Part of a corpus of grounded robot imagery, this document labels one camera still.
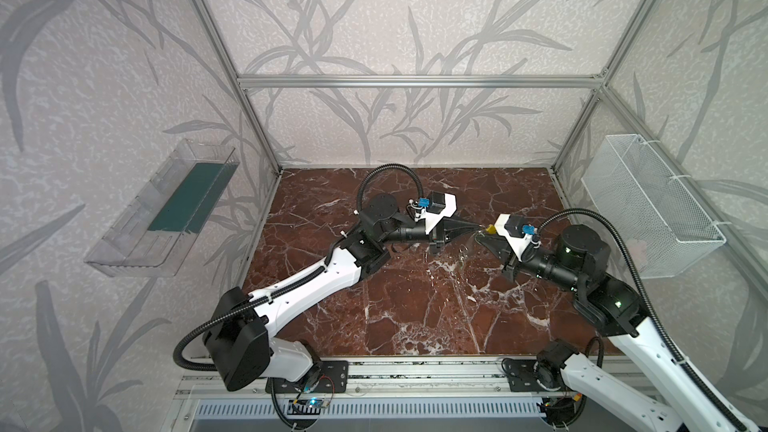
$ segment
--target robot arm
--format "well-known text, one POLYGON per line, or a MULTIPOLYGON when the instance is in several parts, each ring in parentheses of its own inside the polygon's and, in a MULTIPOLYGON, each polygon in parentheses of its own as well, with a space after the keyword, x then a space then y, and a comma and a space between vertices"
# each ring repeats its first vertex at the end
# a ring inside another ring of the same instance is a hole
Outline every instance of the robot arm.
POLYGON ((554 386, 555 380, 562 379, 572 390, 595 400, 640 431, 760 430, 695 366, 688 362, 692 370, 688 373, 675 359, 670 348, 677 346, 662 338, 651 318, 650 304, 632 287, 606 273, 610 248, 594 230, 583 225, 567 226, 556 238, 553 251, 538 246, 538 232, 522 217, 502 215, 493 229, 476 240, 504 263, 503 274, 510 280, 522 272, 574 292, 574 308, 636 363, 671 407, 621 383, 562 341, 553 342, 537 357, 543 383, 554 386), (702 389, 715 396, 743 428, 736 428, 702 389))
POLYGON ((237 312, 236 317, 207 329, 203 342, 226 388, 238 390, 258 378, 282 378, 299 390, 311 388, 320 379, 321 360, 308 344, 276 334, 325 297, 378 271, 389 260, 386 244, 427 242, 438 253, 457 236, 479 229, 453 217, 455 212, 456 197, 450 194, 433 192, 422 198, 415 218, 401 213, 394 197, 380 194, 323 259, 251 293, 239 288, 225 293, 213 317, 237 312))

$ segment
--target leaf pattern wallpaper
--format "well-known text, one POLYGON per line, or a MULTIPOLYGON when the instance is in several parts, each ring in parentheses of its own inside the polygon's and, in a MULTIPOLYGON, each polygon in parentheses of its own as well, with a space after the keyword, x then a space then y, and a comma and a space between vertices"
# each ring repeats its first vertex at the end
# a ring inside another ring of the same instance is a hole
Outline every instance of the leaf pattern wallpaper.
POLYGON ((2 0, 0 81, 0 430, 157 430, 275 175, 188 0, 2 0), (84 264, 182 138, 241 164, 177 275, 84 264))
MULTIPOLYGON (((240 74, 449 75, 600 72, 638 1, 207 0, 240 74)), ((548 165, 588 94, 249 92, 297 166, 548 165)))
MULTIPOLYGON (((767 36, 768 0, 662 0, 610 83, 763 259, 767 36)), ((574 205, 591 205, 581 176, 607 133, 626 131, 601 106, 559 173, 574 205)), ((767 422, 768 306, 723 251, 647 288, 696 365, 767 422)))

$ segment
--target wire mesh basket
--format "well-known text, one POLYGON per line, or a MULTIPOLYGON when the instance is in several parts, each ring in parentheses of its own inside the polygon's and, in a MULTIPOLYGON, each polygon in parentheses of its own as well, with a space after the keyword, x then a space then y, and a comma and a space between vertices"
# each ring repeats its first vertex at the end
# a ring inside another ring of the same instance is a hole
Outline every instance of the wire mesh basket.
POLYGON ((581 181, 643 278, 673 277, 725 243, 712 217, 642 136, 606 136, 581 181))

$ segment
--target white cable tie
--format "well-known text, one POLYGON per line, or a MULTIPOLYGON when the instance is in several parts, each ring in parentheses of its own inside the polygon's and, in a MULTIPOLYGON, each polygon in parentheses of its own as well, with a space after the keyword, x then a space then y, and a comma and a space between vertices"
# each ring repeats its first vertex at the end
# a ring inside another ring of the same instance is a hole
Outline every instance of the white cable tie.
POLYGON ((683 356, 683 360, 674 360, 674 359, 672 359, 672 361, 675 362, 677 365, 683 365, 683 364, 689 364, 690 363, 690 360, 688 359, 687 355, 683 356))

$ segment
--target marble table surface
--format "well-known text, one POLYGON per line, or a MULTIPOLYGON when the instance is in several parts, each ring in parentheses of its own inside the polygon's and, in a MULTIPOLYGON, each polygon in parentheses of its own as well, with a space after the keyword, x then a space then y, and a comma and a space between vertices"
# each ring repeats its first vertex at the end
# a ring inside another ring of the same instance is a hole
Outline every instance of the marble table surface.
MULTIPOLYGON (((287 169, 264 226, 244 291, 273 284, 326 254, 355 223, 352 210, 367 169, 287 169)), ((458 214, 494 223, 501 213, 537 225, 563 208, 545 168, 419 168, 429 191, 456 195, 458 214)), ((405 205, 411 179, 387 172, 366 199, 389 192, 405 205)), ((548 227, 544 245, 567 225, 548 227)), ((571 293, 536 278, 514 284, 501 264, 466 235, 437 256, 425 244, 395 245, 392 258, 365 281, 322 300, 278 333, 306 340, 321 356, 391 354, 536 354, 552 339, 578 348, 594 335, 571 293)))

